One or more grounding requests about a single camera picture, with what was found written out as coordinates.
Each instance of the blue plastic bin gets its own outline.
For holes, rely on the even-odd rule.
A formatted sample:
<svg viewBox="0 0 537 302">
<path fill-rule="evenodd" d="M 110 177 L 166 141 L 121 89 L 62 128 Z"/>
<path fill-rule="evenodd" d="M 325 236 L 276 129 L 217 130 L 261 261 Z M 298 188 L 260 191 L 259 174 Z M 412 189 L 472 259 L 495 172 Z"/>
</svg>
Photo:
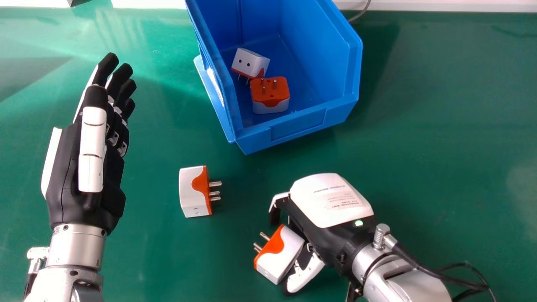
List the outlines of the blue plastic bin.
<svg viewBox="0 0 537 302">
<path fill-rule="evenodd" d="M 250 154 L 345 121 L 358 101 L 362 42 L 332 0 L 186 0 L 200 55 L 196 68 L 230 143 Z M 254 114 L 231 64 L 237 47 L 271 59 L 284 76 L 282 113 Z"/>
</svg>

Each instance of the robotic arm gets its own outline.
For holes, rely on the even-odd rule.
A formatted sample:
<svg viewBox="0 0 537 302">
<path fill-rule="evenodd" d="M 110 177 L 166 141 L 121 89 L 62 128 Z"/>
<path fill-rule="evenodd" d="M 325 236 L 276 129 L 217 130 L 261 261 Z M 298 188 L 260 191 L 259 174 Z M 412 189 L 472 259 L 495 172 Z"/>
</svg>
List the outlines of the robotic arm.
<svg viewBox="0 0 537 302">
<path fill-rule="evenodd" d="M 393 237 L 389 226 L 377 224 L 369 202 L 337 174 L 299 179 L 290 192 L 273 198 L 269 210 L 272 225 L 279 224 L 281 211 L 288 214 L 289 228 L 308 242 L 288 265 L 281 284 L 286 295 L 300 291 L 328 266 L 349 279 L 346 302 L 361 296 L 371 302 L 452 302 L 483 291 L 489 291 L 496 301 L 482 275 L 467 263 L 433 271 L 417 262 Z M 483 283 L 442 274 L 462 266 L 470 267 Z M 468 290 L 452 300 L 444 283 Z"/>
<path fill-rule="evenodd" d="M 24 302 L 102 302 L 106 237 L 125 208 L 123 157 L 136 84 L 128 64 L 107 54 L 95 67 L 71 125 L 54 128 L 41 179 L 49 247 L 31 248 Z"/>
</svg>

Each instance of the green table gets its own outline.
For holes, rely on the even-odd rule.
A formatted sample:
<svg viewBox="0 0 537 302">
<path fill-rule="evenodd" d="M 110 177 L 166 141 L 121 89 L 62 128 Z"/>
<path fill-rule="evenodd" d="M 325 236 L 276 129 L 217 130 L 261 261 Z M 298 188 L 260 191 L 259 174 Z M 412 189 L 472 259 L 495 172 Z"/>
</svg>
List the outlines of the green table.
<svg viewBox="0 0 537 302">
<path fill-rule="evenodd" d="M 353 183 L 424 263 L 468 260 L 499 300 L 531 301 L 536 28 L 530 15 L 370 12 L 355 23 L 365 48 L 347 122 L 244 156 L 226 142 L 192 63 L 186 11 L 105 0 L 0 9 L 0 300 L 20 300 L 26 251 L 50 239 L 40 178 L 51 129 L 70 123 L 111 51 L 133 66 L 139 88 L 127 207 L 106 244 L 106 301 L 342 301 L 346 282 L 333 270 L 283 298 L 252 265 L 258 232 L 273 231 L 272 195 L 325 171 Z M 223 181 L 222 201 L 210 218 L 185 219 L 178 170 L 199 164 Z"/>
</svg>

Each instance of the cable connector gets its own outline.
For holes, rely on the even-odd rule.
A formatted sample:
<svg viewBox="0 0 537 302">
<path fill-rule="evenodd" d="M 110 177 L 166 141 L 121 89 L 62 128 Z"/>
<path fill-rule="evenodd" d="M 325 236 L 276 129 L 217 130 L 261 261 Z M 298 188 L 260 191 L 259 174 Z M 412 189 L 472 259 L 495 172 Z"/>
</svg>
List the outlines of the cable connector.
<svg viewBox="0 0 537 302">
<path fill-rule="evenodd" d="M 267 244 L 261 247 L 254 243 L 258 253 L 253 260 L 253 267 L 274 284 L 281 282 L 289 272 L 304 245 L 304 239 L 285 225 L 280 225 L 272 237 L 260 233 Z"/>
<path fill-rule="evenodd" d="M 179 170 L 179 202 L 185 217 L 213 214 L 212 202 L 220 200 L 220 191 L 211 188 L 222 182 L 209 182 L 207 166 L 182 168 Z"/>
</svg>

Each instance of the metal prong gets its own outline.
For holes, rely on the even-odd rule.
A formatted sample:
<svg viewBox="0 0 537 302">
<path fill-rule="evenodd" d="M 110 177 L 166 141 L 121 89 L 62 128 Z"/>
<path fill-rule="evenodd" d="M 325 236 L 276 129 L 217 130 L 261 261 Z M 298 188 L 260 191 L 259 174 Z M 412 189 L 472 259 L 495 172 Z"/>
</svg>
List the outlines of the metal prong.
<svg viewBox="0 0 537 302">
<path fill-rule="evenodd" d="M 270 237 L 267 236 L 267 234 L 265 234 L 263 232 L 259 233 L 259 236 L 263 237 L 263 239 L 265 239 L 266 241 L 270 241 Z"/>
<path fill-rule="evenodd" d="M 262 247 L 260 247 L 260 246 L 257 244 L 257 242 L 254 242 L 254 243 L 253 243 L 253 249 L 254 249 L 256 252 L 260 253 L 261 250 L 262 250 Z"/>
</svg>

